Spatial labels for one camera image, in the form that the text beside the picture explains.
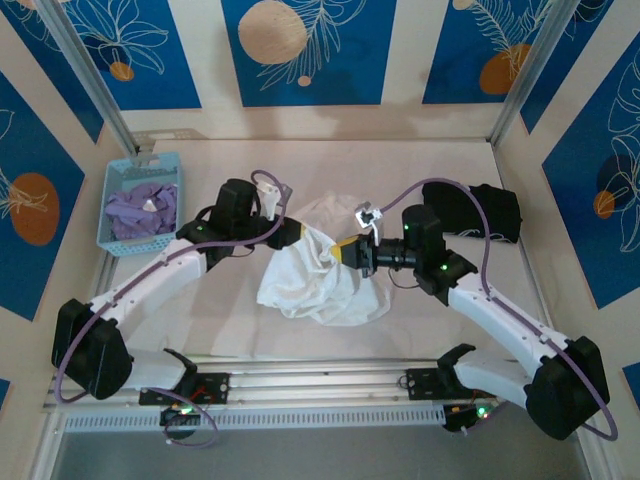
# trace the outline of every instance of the crumpled white fabric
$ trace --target crumpled white fabric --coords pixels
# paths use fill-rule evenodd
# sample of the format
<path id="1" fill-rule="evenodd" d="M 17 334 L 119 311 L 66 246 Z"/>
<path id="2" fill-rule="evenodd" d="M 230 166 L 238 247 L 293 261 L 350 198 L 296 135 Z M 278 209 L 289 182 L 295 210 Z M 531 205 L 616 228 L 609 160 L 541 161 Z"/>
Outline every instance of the crumpled white fabric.
<path id="1" fill-rule="evenodd" d="M 362 202 L 327 192 L 292 215 L 305 232 L 294 245 L 273 254 L 258 289 L 257 302 L 278 308 L 287 318 L 311 317 L 323 325 L 356 326 L 391 307 L 386 276 L 363 279 L 331 255 L 331 247 L 362 233 L 355 209 Z"/>

